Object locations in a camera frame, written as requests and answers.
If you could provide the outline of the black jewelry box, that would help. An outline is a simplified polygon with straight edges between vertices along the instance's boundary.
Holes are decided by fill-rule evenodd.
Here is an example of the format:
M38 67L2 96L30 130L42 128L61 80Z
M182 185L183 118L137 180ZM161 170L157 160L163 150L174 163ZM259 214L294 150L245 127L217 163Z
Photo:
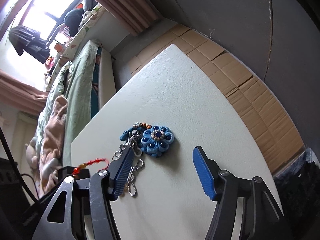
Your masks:
M77 174L73 173L74 169L75 167L65 166L58 170L58 183L56 186L57 189L61 186L62 182L66 177L71 176L74 178L74 181L77 183L79 189L89 189L89 180L91 177L89 169L81 169L80 172Z

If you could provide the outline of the white square table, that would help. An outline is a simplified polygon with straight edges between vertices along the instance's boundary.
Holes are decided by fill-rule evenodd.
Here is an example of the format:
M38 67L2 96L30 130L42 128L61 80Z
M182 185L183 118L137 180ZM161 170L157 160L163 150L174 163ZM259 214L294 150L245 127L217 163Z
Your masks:
M72 165L111 159L135 122L168 127L175 139L159 158L144 156L137 196L111 204L121 239L204 239L215 202L204 194L193 149L237 177L271 172L246 125L209 77L175 45L158 54L96 114L71 145Z

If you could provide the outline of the flattened cardboard on floor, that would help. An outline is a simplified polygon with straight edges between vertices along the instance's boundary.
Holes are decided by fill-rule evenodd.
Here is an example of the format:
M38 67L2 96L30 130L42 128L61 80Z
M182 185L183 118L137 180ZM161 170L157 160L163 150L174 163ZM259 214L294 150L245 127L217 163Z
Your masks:
M131 57L131 75L137 74L172 44L183 51L231 103L255 139L272 174L304 150L293 121L263 81L223 47L184 25L175 25Z

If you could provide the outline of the bed with green sheet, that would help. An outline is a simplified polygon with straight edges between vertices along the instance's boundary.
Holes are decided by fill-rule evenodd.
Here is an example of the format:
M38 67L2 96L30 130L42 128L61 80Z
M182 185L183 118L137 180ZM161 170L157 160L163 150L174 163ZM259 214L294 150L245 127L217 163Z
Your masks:
M67 70L63 84L68 101L61 163L71 165L71 144L97 112L116 93L112 59L97 40L89 40Z

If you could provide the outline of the beige plush toy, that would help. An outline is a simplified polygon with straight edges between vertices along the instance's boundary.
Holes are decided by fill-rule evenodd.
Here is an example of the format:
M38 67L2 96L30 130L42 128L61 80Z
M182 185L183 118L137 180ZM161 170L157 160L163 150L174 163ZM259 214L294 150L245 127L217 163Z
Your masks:
M36 153L37 139L33 137L28 144L25 144L25 157L30 168L37 170L39 168L39 157Z

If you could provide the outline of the light green floral quilt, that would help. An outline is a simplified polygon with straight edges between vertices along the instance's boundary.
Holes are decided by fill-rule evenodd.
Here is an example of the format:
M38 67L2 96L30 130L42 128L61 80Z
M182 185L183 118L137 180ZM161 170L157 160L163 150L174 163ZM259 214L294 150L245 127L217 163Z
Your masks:
M54 80L52 87L49 91L46 105L43 109L43 111L39 114L39 118L37 121L37 129L35 133L35 138L36 138L36 145L35 145L35 150L37 155L40 155L41 153L41 147L43 143L43 137L44 137L44 129L46 125L48 124L50 115L53 111L53 105L55 99L60 96L64 95L67 85L64 85L63 82L66 79L66 72L67 70L73 70L74 68L74 63L71 61L68 61L59 71L56 79Z

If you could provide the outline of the cream bed headboard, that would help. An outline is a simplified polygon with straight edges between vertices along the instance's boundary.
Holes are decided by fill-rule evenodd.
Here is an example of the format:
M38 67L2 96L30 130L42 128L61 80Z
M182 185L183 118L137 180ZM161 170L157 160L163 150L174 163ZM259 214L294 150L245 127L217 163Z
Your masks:
M35 119L23 112L18 112L10 149L21 173L31 174L25 151L26 145L29 145L35 135L36 127L37 121Z

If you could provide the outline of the left pink curtain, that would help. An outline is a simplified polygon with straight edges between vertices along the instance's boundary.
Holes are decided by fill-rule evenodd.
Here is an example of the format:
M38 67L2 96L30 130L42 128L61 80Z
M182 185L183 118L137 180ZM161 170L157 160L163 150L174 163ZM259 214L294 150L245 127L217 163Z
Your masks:
M48 93L22 83L1 70L1 102L31 115L39 115L44 109Z

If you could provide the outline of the pink curtain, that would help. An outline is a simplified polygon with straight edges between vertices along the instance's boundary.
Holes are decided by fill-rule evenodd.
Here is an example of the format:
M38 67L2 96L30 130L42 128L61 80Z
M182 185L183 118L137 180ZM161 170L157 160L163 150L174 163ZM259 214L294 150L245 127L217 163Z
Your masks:
M133 36L151 27L161 18L149 0L96 0Z
M22 83L1 70L1 102L31 115L39 115L44 109L48 93Z

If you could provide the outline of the pink toy on sill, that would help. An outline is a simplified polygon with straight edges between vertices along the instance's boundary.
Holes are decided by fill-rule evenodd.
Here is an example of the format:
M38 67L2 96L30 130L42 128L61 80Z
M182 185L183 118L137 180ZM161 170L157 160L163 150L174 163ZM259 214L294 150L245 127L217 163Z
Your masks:
M53 57L48 57L48 59L46 59L45 63L44 63L47 71L50 71L52 66L54 65L54 58Z

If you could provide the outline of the floral window seat cushion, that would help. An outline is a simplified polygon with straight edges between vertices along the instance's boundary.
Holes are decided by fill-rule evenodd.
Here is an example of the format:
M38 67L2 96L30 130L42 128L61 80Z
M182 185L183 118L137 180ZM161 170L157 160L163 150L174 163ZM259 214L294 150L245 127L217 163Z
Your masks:
M80 44L85 38L86 34L92 29L97 21L101 18L105 12L105 8L99 3L91 10L84 12L82 20L79 26L79 30L74 37L71 37L65 45L65 51L59 56L54 66L53 72L50 76L49 83L53 83L56 79L60 69L68 62L73 61L77 51L80 48Z

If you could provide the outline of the black bag on sill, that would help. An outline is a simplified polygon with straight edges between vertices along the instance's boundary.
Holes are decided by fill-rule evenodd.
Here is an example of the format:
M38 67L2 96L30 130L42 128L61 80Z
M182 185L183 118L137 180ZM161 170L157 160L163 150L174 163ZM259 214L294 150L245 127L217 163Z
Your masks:
M84 10L82 8L73 9L65 15L64 24L69 28L69 35L74 37L78 30L82 20Z

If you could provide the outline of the right pink curtain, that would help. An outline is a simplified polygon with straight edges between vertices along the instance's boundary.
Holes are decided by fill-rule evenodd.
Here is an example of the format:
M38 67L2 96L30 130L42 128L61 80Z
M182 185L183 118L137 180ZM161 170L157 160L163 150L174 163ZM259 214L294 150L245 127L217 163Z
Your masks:
M149 0L96 0L133 36L151 27L161 18Z

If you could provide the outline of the hanging dark clothes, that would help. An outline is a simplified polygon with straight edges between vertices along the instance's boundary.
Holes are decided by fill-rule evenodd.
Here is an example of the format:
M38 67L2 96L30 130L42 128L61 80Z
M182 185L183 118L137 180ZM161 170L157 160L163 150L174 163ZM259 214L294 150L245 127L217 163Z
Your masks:
M17 54L27 52L40 63L44 64L50 55L47 41L40 37L41 33L23 25L13 27L9 31L9 41Z

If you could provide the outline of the window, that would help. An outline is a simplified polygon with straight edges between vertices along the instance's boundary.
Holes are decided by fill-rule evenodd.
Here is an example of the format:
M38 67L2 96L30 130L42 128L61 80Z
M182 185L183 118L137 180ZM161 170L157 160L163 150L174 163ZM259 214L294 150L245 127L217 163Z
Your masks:
M6 28L4 37L18 25L40 32L44 40L50 38L65 14L77 7L81 0L28 0Z

